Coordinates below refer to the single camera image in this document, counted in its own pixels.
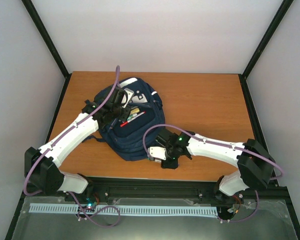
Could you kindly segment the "green label glue stick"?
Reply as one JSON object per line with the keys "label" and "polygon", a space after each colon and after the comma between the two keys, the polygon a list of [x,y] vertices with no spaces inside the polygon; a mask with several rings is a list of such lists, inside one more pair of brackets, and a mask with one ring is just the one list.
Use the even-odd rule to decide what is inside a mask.
{"label": "green label glue stick", "polygon": [[133,114],[131,114],[128,118],[127,118],[127,120],[130,120],[130,119],[132,119],[133,117],[135,117],[135,116],[137,116],[138,115],[138,113],[133,113]]}

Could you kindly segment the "red capped marker pen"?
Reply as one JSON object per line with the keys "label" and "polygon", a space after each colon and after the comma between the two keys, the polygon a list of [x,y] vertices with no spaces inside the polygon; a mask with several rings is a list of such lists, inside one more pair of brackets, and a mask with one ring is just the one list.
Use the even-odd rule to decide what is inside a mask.
{"label": "red capped marker pen", "polygon": [[143,111],[143,112],[140,112],[140,113],[137,113],[135,116],[133,117],[129,117],[127,121],[123,122],[120,127],[122,128],[123,126],[127,125],[128,123],[132,122],[133,120],[137,119],[138,117],[142,116],[143,114],[145,114],[146,112]]}

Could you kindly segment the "yellow highlighter pen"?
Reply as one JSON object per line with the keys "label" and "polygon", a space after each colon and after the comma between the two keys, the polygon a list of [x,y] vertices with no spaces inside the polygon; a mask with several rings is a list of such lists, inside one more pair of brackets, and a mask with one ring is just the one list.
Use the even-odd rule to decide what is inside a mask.
{"label": "yellow highlighter pen", "polygon": [[131,113],[131,114],[135,114],[135,113],[138,113],[139,111],[140,111],[140,109],[139,109],[138,107],[136,107],[136,108],[132,109],[132,110],[130,111],[130,113]]}

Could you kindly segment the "green capped marker pen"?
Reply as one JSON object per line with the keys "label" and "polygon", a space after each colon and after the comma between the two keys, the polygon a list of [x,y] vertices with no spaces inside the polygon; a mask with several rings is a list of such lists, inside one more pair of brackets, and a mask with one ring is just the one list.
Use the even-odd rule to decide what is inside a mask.
{"label": "green capped marker pen", "polygon": [[159,159],[159,158],[148,158],[148,160],[150,161],[150,162],[156,162],[156,163],[162,163],[162,160],[161,159]]}

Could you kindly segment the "navy blue student backpack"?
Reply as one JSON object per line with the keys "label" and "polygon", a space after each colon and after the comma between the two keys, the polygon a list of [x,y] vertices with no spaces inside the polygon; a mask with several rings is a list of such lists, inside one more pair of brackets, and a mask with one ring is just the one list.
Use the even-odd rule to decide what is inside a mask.
{"label": "navy blue student backpack", "polygon": [[100,143],[107,143],[110,148],[125,161],[139,161],[148,157],[143,147],[143,135],[150,127],[165,123],[163,102],[159,94],[139,77],[128,77],[119,81],[122,89],[134,91],[134,96],[127,106],[145,111],[137,119],[120,127],[123,123],[113,120],[98,132],[100,138],[90,135],[83,141],[95,139]]}

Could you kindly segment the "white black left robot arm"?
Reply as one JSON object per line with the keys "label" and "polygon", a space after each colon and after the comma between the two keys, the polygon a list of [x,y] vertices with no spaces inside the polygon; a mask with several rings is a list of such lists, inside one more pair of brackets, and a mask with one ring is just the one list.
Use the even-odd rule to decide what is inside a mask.
{"label": "white black left robot arm", "polygon": [[51,195],[56,192],[73,192],[82,200],[93,198],[94,188],[82,174],[72,174],[59,168],[67,156],[84,139],[114,120],[126,121],[134,96],[129,88],[115,87],[108,95],[86,100],[78,117],[57,137],[35,149],[30,147],[24,155],[26,183],[35,185],[40,192]]}

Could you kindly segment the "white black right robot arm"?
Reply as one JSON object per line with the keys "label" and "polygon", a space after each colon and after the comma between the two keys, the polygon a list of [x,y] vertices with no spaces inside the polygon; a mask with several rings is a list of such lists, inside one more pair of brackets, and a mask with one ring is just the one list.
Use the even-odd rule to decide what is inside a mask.
{"label": "white black right robot arm", "polygon": [[246,189],[264,191],[272,180],[275,161],[254,139],[226,142],[191,131],[176,134],[163,128],[155,141],[158,146],[150,146],[147,150],[163,169],[178,168],[181,156],[189,159],[193,156],[207,157],[235,167],[236,171],[222,175],[213,189],[219,202],[226,203]]}

